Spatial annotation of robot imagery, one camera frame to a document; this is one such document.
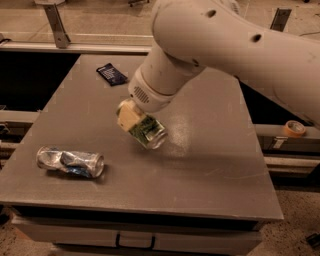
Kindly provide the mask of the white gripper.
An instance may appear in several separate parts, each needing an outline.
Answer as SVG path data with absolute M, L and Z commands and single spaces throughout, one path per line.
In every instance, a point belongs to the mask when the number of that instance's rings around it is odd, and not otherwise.
M 117 123 L 125 132 L 146 117 L 144 112 L 158 112 L 173 99 L 173 95 L 163 95 L 152 89 L 143 77 L 141 68 L 135 71 L 129 82 L 128 92 L 132 99 L 122 101 L 117 109 Z

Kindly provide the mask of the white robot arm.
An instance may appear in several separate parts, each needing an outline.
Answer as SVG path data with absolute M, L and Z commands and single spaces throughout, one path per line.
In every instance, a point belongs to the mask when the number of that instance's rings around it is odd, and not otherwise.
M 260 27 L 237 11 L 234 0 L 156 0 L 152 48 L 129 82 L 129 97 L 157 112 L 213 68 L 319 127 L 320 42 Z

